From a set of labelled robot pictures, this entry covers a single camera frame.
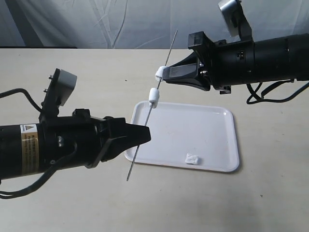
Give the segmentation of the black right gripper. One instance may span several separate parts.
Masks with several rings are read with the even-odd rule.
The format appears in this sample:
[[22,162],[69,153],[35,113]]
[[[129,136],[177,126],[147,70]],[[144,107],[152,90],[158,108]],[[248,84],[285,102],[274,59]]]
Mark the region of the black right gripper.
[[213,42],[204,32],[188,36],[188,48],[193,52],[163,71],[168,84],[182,85],[210,91],[211,87],[223,94],[231,86],[246,84],[254,70],[254,42],[252,37],[238,42]]

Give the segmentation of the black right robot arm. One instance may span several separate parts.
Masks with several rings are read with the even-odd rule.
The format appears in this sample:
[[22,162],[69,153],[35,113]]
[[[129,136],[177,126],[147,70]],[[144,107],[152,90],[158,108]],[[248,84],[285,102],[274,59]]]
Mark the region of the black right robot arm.
[[189,34],[188,48],[188,57],[164,69],[163,81],[229,94],[235,85],[309,79],[308,34],[227,43],[200,31]]

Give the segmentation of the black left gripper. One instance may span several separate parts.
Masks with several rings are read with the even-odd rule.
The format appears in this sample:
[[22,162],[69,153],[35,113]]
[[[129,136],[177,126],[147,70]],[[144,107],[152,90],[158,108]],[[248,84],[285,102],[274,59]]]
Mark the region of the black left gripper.
[[123,117],[93,117],[89,109],[75,109],[71,116],[43,110],[39,122],[39,172],[80,166],[92,169],[151,141],[147,126],[127,123]]

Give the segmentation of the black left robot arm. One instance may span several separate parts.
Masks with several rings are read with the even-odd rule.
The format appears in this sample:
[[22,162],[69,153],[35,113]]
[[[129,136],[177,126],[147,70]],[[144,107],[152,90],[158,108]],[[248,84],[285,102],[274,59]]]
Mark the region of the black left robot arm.
[[91,169],[150,140],[147,126],[129,124],[123,117],[92,117],[88,109],[76,109],[71,116],[43,119],[38,124],[1,126],[0,177],[43,173],[70,154],[73,157],[62,169]]

